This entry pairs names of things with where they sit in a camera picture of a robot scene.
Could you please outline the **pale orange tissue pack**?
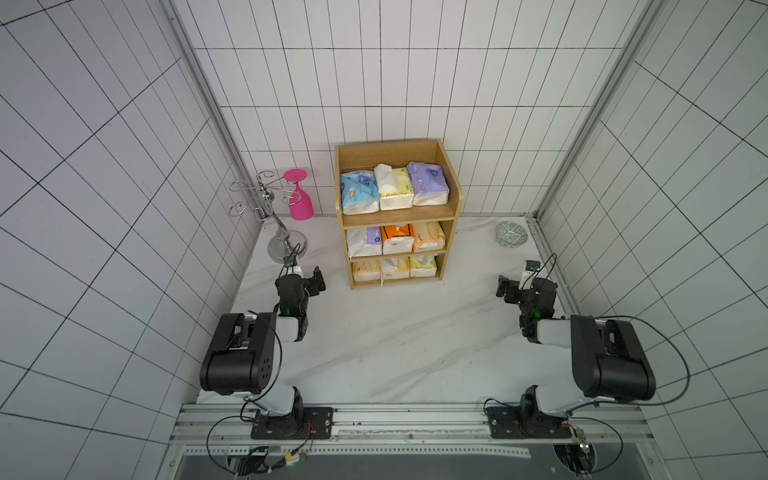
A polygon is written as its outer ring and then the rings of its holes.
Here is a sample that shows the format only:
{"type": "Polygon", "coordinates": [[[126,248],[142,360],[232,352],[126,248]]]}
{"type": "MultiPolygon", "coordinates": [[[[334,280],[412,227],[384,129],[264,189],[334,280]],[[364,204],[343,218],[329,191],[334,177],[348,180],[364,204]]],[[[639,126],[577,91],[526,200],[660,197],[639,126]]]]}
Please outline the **pale orange tissue pack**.
{"type": "Polygon", "coordinates": [[[419,222],[410,225],[414,238],[413,252],[430,252],[445,248],[445,233],[437,221],[419,222]]]}

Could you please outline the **blue tissue pack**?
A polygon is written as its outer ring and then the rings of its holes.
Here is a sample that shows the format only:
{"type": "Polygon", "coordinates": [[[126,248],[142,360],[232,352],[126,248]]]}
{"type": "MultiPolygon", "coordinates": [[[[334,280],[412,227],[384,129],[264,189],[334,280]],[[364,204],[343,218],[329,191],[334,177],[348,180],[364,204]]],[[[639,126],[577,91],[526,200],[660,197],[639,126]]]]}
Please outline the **blue tissue pack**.
{"type": "Polygon", "coordinates": [[[340,175],[341,209],[344,215],[363,215],[380,210],[379,189],[373,171],[340,175]]]}

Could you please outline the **yellow floral tissue pack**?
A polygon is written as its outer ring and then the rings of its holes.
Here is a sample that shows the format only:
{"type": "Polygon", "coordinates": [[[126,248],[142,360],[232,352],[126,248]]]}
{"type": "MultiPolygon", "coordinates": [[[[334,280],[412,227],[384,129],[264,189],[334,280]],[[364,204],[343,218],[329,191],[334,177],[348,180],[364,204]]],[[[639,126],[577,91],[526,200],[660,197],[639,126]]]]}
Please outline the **yellow floral tissue pack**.
{"type": "Polygon", "coordinates": [[[379,164],[374,168],[382,211],[408,209],[413,206],[414,190],[406,167],[393,168],[379,164]]]}

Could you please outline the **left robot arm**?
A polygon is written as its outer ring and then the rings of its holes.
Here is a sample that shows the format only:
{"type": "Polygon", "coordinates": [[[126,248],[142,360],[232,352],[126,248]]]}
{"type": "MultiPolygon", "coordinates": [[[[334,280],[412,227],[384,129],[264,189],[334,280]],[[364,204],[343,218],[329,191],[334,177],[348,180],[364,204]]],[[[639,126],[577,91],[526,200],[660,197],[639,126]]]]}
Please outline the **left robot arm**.
{"type": "Polygon", "coordinates": [[[289,270],[275,281],[278,303],[260,313],[225,313],[202,361],[203,391],[242,399],[238,418],[254,440],[328,439],[334,409],[304,404],[299,389],[284,383],[286,345],[304,339],[309,299],[326,290],[321,270],[309,277],[289,270]]]}

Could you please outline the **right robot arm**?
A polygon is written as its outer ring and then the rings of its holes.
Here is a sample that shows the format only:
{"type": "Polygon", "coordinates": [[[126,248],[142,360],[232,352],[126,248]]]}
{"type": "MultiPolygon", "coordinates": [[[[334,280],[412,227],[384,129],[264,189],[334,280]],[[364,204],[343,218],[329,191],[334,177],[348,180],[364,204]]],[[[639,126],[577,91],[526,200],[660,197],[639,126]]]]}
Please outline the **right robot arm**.
{"type": "Polygon", "coordinates": [[[520,401],[486,410],[494,438],[565,439],[568,414],[599,402],[652,399],[656,379],[634,327],[626,320],[554,316],[557,284],[546,278],[498,278],[496,295],[520,308],[519,326],[531,343],[570,353],[558,378],[529,387],[520,401]]]}

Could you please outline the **bottom left beige tissue pack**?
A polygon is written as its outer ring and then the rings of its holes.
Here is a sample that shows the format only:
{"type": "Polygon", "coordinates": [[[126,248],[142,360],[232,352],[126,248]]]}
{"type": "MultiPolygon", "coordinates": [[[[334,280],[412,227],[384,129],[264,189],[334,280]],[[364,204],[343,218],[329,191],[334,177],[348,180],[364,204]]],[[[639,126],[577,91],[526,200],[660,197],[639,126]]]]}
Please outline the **bottom left beige tissue pack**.
{"type": "Polygon", "coordinates": [[[379,282],[382,277],[378,260],[357,260],[351,263],[352,278],[355,283],[379,282]]]}

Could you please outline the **beige tissue pack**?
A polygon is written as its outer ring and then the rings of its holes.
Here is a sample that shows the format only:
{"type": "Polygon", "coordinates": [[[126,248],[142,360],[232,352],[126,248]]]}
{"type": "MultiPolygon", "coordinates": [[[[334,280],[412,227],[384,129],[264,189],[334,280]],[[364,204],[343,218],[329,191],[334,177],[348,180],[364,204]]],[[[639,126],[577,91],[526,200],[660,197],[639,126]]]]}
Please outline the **beige tissue pack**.
{"type": "Polygon", "coordinates": [[[382,277],[378,260],[357,260],[351,263],[352,278],[355,283],[379,282],[382,277]]]}
{"type": "Polygon", "coordinates": [[[379,261],[381,278],[402,280],[410,277],[410,265],[407,257],[384,258],[379,261]]]}

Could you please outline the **white purple tissue pack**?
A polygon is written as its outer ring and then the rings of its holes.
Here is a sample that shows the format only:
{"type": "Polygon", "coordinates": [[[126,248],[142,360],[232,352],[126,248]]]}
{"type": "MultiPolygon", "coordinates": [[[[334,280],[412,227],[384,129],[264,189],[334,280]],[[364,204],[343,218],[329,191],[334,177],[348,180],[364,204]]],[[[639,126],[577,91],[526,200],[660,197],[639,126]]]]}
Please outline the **white purple tissue pack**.
{"type": "Polygon", "coordinates": [[[347,254],[350,259],[383,254],[379,227],[354,228],[346,231],[347,254]]]}

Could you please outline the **bottom middle beige tissue pack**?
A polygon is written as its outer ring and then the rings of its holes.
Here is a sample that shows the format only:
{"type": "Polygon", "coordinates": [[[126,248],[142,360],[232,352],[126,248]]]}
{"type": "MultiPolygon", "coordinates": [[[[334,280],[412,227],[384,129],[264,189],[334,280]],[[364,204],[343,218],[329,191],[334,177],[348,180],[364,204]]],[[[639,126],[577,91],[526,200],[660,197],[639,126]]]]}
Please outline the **bottom middle beige tissue pack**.
{"type": "Polygon", "coordinates": [[[381,278],[402,280],[410,277],[410,265],[407,257],[384,258],[379,261],[381,278]]]}

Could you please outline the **bottom right yellow tissue pack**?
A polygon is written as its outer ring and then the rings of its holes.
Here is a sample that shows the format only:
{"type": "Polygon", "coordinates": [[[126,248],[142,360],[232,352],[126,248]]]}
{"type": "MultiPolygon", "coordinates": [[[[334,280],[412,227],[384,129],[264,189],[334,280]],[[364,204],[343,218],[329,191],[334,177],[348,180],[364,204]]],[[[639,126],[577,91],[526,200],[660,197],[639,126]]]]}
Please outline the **bottom right yellow tissue pack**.
{"type": "Polygon", "coordinates": [[[415,255],[408,258],[411,278],[431,278],[437,275],[435,255],[415,255]]]}

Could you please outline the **wooden three-tier shelf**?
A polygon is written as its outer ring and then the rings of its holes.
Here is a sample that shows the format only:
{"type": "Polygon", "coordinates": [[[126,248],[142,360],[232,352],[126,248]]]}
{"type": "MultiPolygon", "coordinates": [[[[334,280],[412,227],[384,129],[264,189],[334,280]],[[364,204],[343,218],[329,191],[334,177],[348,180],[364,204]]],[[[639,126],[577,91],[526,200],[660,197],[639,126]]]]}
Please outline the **wooden three-tier shelf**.
{"type": "Polygon", "coordinates": [[[411,161],[436,164],[442,168],[449,187],[447,203],[438,206],[416,206],[410,209],[346,215],[342,211],[341,194],[337,192],[335,209],[341,242],[343,247],[347,246],[346,232],[350,229],[437,221],[446,238],[445,247],[432,253],[436,257],[437,265],[433,279],[441,281],[445,275],[457,222],[464,203],[463,187],[441,140],[411,139],[338,145],[334,152],[335,182],[340,183],[341,175],[348,171],[372,170],[379,164],[405,167],[411,161]]]}

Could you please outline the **silver glass holder stand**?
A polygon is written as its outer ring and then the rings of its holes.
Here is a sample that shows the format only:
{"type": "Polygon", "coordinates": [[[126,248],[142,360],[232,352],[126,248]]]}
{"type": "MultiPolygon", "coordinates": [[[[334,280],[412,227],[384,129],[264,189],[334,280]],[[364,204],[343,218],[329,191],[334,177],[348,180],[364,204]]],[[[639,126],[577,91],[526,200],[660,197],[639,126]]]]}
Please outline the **silver glass holder stand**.
{"type": "Polygon", "coordinates": [[[267,252],[274,262],[282,265],[285,256],[296,253],[300,259],[308,247],[306,236],[289,229],[275,210],[277,199],[289,208],[288,196],[292,186],[283,176],[279,177],[274,170],[264,170],[257,174],[255,186],[243,180],[235,180],[228,187],[230,192],[245,196],[244,200],[235,201],[229,208],[228,214],[231,217],[241,217],[249,212],[261,222],[274,221],[276,232],[267,243],[267,252]]]}

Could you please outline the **green patterned small dish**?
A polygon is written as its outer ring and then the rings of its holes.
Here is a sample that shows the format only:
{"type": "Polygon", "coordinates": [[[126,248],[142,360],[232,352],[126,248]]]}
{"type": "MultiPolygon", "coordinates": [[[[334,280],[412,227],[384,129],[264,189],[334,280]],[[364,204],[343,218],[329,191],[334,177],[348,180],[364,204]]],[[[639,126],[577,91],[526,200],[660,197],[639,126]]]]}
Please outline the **green patterned small dish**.
{"type": "Polygon", "coordinates": [[[518,248],[525,245],[529,233],[524,226],[515,221],[502,221],[495,228],[497,242],[506,248],[518,248]]]}

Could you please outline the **pink wine glass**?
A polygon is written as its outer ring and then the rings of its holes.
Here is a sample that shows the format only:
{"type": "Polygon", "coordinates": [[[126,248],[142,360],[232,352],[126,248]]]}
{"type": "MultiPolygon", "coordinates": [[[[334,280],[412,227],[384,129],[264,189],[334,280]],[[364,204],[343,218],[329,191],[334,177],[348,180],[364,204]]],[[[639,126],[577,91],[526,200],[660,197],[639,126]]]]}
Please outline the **pink wine glass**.
{"type": "Polygon", "coordinates": [[[291,218],[296,221],[307,221],[314,217],[315,211],[311,197],[302,188],[301,184],[308,178],[308,172],[295,168],[288,170],[284,180],[292,186],[289,192],[288,205],[291,218]]]}

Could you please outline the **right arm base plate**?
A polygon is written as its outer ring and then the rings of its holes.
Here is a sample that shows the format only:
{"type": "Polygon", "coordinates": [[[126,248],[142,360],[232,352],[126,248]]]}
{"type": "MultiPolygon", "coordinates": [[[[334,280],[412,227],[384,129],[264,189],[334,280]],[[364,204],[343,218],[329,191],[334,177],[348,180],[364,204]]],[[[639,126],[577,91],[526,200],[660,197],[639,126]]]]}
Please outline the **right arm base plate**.
{"type": "Polygon", "coordinates": [[[505,440],[564,440],[572,437],[564,419],[534,412],[523,413],[519,406],[486,406],[484,413],[493,439],[505,440]]]}

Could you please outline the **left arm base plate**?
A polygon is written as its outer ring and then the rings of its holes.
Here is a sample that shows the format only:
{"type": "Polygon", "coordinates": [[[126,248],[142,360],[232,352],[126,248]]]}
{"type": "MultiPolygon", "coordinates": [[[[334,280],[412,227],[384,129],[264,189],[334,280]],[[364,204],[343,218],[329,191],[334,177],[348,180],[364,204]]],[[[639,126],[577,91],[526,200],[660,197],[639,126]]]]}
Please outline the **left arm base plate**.
{"type": "Polygon", "coordinates": [[[326,440],[331,437],[332,407],[302,407],[283,416],[261,416],[252,426],[253,440],[326,440]]]}

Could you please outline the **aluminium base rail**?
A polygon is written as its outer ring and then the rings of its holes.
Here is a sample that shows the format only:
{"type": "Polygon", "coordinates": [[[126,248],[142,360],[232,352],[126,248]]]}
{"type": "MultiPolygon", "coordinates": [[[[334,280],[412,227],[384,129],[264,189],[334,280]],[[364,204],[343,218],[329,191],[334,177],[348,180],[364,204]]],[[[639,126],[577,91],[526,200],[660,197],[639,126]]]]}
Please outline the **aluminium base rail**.
{"type": "MultiPolygon", "coordinates": [[[[314,455],[330,454],[490,454],[528,457],[534,446],[553,444],[551,438],[507,432],[492,435],[496,423],[485,411],[494,402],[433,404],[338,404],[332,414],[313,422],[316,434],[294,439],[268,439],[271,453],[295,447],[314,455]]],[[[188,405],[182,408],[169,441],[168,456],[178,462],[185,454],[245,454],[260,446],[252,427],[239,418],[237,405],[188,405]]],[[[576,444],[653,443],[653,435],[637,408],[602,407],[569,420],[568,441],[576,444]]]]}

